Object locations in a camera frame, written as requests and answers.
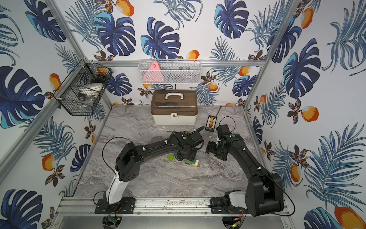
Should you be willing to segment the white square brick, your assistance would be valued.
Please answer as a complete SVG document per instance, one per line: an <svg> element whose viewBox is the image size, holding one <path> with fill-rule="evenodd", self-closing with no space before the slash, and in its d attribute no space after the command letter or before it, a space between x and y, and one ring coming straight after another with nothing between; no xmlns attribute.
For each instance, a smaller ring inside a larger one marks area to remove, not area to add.
<svg viewBox="0 0 366 229"><path fill-rule="evenodd" d="M197 167L198 167L198 165L199 165L199 160L198 160L198 159L195 159L195 160L193 161L193 163L192 163L192 166L193 166L193 167L195 167L195 168L197 168Z"/></svg>

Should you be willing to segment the dark green long brick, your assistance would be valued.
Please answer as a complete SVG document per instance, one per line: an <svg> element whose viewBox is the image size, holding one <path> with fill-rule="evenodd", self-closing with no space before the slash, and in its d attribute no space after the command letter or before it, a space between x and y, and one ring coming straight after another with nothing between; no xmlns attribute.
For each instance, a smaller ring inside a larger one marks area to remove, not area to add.
<svg viewBox="0 0 366 229"><path fill-rule="evenodd" d="M196 160L194 160L194 161L185 160L185 163L186 163L186 164L189 164L189 165L193 165L193 164L195 164L195 163L196 163Z"/></svg>

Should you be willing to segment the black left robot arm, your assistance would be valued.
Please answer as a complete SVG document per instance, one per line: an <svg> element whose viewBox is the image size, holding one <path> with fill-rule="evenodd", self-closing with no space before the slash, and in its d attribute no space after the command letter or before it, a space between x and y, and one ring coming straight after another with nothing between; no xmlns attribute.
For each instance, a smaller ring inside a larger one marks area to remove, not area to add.
<svg viewBox="0 0 366 229"><path fill-rule="evenodd" d="M128 183L136 179L141 165L162 155L173 154L178 161L194 162L198 150L204 146L200 127L192 132L173 131L167 139L147 145L130 142L125 145L115 160L114 167L108 165L114 178L104 195L96 203L96 214L132 214L134 198L126 198L123 193Z"/></svg>

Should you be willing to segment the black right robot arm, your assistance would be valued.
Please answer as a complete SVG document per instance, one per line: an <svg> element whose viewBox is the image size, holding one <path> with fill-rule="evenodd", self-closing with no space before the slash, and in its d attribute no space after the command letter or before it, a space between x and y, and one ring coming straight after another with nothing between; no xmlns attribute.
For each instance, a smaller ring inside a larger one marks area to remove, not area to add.
<svg viewBox="0 0 366 229"><path fill-rule="evenodd" d="M231 131L228 125L218 124L217 142L210 141L206 153L212 153L215 157L225 161L231 154L237 161L247 177L248 184L245 191L234 190L225 193L222 201L212 198L209 205L213 214L222 211L235 214L240 209L243 214L253 217L273 214L284 216L284 197L288 194L283 189L283 182L277 173L268 171L253 156L244 139Z"/></svg>

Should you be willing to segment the black card with arrows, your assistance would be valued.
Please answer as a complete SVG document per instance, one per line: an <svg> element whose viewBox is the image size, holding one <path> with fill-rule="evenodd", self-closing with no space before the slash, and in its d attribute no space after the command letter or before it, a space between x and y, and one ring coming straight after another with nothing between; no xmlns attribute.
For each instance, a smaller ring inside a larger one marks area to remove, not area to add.
<svg viewBox="0 0 366 229"><path fill-rule="evenodd" d="M217 121L217 116L209 115L207 122L206 122L205 131L214 132L216 121Z"/></svg>

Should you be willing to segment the brown lid storage box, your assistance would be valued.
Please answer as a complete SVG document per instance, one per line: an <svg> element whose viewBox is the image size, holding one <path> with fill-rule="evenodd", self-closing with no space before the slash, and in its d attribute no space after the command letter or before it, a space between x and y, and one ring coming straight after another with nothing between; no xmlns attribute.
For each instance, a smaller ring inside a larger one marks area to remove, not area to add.
<svg viewBox="0 0 366 229"><path fill-rule="evenodd" d="M156 125L193 126L198 115L194 90L156 90L151 101L151 114Z"/></svg>

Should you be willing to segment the pink triangle sign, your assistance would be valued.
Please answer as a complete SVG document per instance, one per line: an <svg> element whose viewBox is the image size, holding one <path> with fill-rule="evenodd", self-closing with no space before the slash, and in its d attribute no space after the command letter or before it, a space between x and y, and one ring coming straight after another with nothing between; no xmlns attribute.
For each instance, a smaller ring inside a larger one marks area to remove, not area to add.
<svg viewBox="0 0 366 229"><path fill-rule="evenodd" d="M144 70L142 73L143 83L161 83L164 81L164 77L159 66L158 61L153 61L148 70Z"/></svg>

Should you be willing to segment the white object in basket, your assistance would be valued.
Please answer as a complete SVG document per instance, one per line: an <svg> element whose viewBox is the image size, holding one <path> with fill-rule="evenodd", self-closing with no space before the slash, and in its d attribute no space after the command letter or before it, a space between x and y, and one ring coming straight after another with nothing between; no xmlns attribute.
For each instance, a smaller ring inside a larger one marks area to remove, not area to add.
<svg viewBox="0 0 366 229"><path fill-rule="evenodd" d="M82 94L98 94L102 88L102 83L87 84L78 87L79 92Z"/></svg>

